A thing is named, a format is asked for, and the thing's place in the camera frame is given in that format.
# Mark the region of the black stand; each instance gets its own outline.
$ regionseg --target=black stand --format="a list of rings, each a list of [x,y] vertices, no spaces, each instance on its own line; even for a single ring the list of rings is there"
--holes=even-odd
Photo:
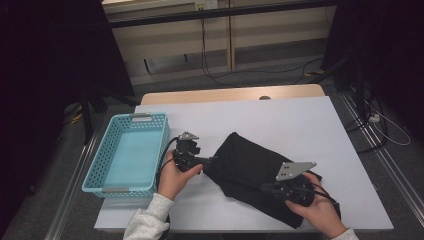
[[[90,106],[94,108],[96,112],[105,112],[107,110],[107,105],[103,100],[103,96],[110,96],[116,100],[127,104],[128,106],[135,107],[139,105],[137,102],[130,100],[124,96],[118,95],[108,89],[101,87],[99,85],[86,85],[82,88],[81,91],[81,108],[84,119],[84,129],[85,129],[85,140],[84,145],[87,145],[92,134],[93,126],[91,124],[90,116]]]

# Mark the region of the black bag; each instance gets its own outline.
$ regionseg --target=black bag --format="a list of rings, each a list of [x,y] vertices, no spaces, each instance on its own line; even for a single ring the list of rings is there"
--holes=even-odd
[[[302,224],[303,218],[284,202],[260,190],[261,184],[275,182],[282,162],[291,162],[289,159],[235,132],[227,137],[215,156],[214,164],[204,173],[221,187],[225,196],[247,203],[293,228]]]

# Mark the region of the human hand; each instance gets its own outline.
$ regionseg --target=human hand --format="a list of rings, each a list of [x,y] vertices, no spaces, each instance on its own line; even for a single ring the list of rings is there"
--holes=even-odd
[[[166,153],[165,159],[169,162],[166,163],[162,169],[158,193],[170,200],[174,200],[178,193],[183,190],[188,180],[200,173],[203,169],[203,165],[199,164],[186,172],[181,172],[177,165],[175,165],[172,150]]]
[[[322,187],[315,175],[306,172],[304,175],[311,183]],[[314,189],[315,191],[324,193],[319,187],[314,186]],[[347,230],[340,221],[332,202],[323,196],[315,194],[315,200],[309,207],[303,207],[288,200],[286,201],[286,205],[294,213],[308,220],[312,226],[324,233],[330,239],[338,237]]]

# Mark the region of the white sleeve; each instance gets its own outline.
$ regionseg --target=white sleeve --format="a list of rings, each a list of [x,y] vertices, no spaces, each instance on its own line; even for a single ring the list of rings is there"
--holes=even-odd
[[[168,198],[154,193],[146,211],[137,209],[131,218],[125,229],[124,240],[159,239],[162,232],[169,228],[169,223],[165,223],[165,220],[173,204]]]
[[[331,240],[359,240],[352,228],[349,228],[342,235]]]

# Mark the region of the person's left hand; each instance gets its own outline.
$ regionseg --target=person's left hand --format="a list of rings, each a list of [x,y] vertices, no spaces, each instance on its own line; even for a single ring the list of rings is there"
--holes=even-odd
[[[178,193],[183,190],[188,180],[200,173],[203,165],[199,164],[187,172],[181,172],[177,165],[175,165],[172,150],[166,153],[166,161],[169,162],[162,169],[158,193],[170,200],[174,200]]]

